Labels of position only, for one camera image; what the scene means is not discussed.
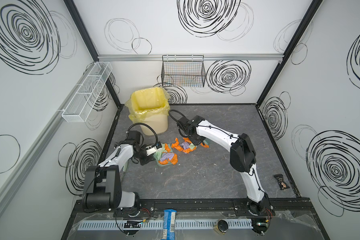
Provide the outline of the green plastic dustpan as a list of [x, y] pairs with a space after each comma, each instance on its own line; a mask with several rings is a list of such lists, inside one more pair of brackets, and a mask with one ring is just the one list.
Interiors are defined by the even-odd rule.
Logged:
[[157, 165], [164, 167], [176, 165], [178, 163], [178, 155], [175, 154], [168, 144], [162, 144], [162, 148], [154, 153], [154, 159]]

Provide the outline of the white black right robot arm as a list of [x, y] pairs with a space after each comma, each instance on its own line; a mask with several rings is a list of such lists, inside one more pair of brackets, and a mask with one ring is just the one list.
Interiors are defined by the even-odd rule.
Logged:
[[247, 134], [230, 133], [200, 116], [189, 120], [178, 110], [169, 110], [169, 116], [176, 122], [180, 135], [195, 146], [208, 139], [227, 150], [230, 154], [230, 165], [240, 173], [245, 184], [250, 214], [259, 216], [262, 213], [271, 213], [270, 199], [261, 185], [257, 171], [256, 151]]

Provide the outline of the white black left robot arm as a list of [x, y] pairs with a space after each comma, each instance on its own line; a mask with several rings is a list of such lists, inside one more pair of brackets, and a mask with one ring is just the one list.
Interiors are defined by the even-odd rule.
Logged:
[[[153, 133], [153, 144], [144, 144], [141, 132], [132, 130], [139, 125]], [[145, 123], [132, 124], [126, 132], [126, 138], [115, 145], [114, 152], [107, 159], [87, 168], [82, 198], [83, 211], [127, 210], [131, 216], [137, 216], [142, 209], [139, 194], [122, 190], [121, 171], [128, 160], [136, 160], [142, 166], [154, 161], [154, 153], [161, 147], [152, 127]]]

